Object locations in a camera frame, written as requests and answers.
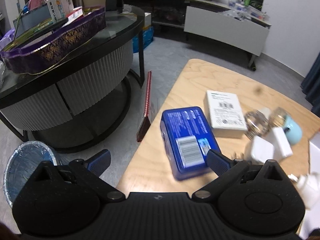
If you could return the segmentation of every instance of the black metal leg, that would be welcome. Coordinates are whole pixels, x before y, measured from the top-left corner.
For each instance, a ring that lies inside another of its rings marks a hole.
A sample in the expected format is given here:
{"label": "black metal leg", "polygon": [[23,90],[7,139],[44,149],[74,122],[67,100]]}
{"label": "black metal leg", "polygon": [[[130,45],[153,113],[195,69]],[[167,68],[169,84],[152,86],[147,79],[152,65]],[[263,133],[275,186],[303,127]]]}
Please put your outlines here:
{"label": "black metal leg", "polygon": [[143,59],[143,30],[139,32],[139,67],[140,67],[140,86],[144,83],[144,59]]}
{"label": "black metal leg", "polygon": [[0,120],[23,142],[27,142],[28,132],[23,130],[23,134],[21,134],[0,112]]}

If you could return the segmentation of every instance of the metal screw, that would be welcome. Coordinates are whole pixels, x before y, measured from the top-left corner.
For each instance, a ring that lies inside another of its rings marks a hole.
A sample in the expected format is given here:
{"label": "metal screw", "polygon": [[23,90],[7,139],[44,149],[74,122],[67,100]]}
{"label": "metal screw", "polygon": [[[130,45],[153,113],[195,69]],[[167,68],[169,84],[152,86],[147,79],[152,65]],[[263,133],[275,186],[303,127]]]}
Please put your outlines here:
{"label": "metal screw", "polygon": [[120,191],[111,191],[107,194],[107,197],[112,200],[122,198],[123,194]]}
{"label": "metal screw", "polygon": [[197,198],[208,198],[211,196],[211,193],[206,190],[198,190],[197,192],[195,192],[195,195]]}

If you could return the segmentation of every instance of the wooden tabletop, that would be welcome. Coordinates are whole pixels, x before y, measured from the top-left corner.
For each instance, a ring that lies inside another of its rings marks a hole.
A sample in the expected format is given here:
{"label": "wooden tabletop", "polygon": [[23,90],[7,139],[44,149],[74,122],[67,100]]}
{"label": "wooden tabletop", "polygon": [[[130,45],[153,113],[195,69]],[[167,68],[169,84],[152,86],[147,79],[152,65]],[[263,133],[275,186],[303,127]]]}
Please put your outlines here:
{"label": "wooden tabletop", "polygon": [[[204,109],[207,90],[235,93],[242,111],[281,106],[300,125],[302,140],[292,147],[293,156],[280,164],[287,174],[309,171],[308,139],[320,128],[320,119],[309,110],[279,92],[234,71],[199,59],[188,61],[172,87],[155,120],[135,152],[117,189],[130,192],[188,192],[190,195],[217,177],[214,172],[183,181],[172,175],[160,133],[160,119],[166,109],[199,106]],[[229,157],[240,156],[249,139],[216,138],[221,152]]]}

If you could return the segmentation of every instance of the blue tin box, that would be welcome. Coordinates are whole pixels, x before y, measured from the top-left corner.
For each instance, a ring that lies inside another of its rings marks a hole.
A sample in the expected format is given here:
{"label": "blue tin box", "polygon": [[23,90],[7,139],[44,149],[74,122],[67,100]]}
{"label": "blue tin box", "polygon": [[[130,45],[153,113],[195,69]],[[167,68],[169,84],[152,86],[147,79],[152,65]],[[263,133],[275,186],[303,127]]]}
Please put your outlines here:
{"label": "blue tin box", "polygon": [[164,148],[177,180],[211,171],[206,164],[210,149],[220,152],[209,123],[198,106],[162,113],[160,129]]}

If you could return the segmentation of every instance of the white cube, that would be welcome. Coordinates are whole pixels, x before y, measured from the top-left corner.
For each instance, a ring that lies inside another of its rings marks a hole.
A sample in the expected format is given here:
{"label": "white cube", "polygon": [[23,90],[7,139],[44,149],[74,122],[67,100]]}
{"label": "white cube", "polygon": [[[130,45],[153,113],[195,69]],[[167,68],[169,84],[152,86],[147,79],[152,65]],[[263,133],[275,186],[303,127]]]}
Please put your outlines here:
{"label": "white cube", "polygon": [[252,164],[264,164],[267,160],[273,158],[273,145],[257,135],[245,147],[244,159],[251,161]]}
{"label": "white cube", "polygon": [[280,162],[293,154],[282,127],[272,128],[266,135],[265,140],[272,143],[274,146],[275,153],[273,159],[277,162]]}

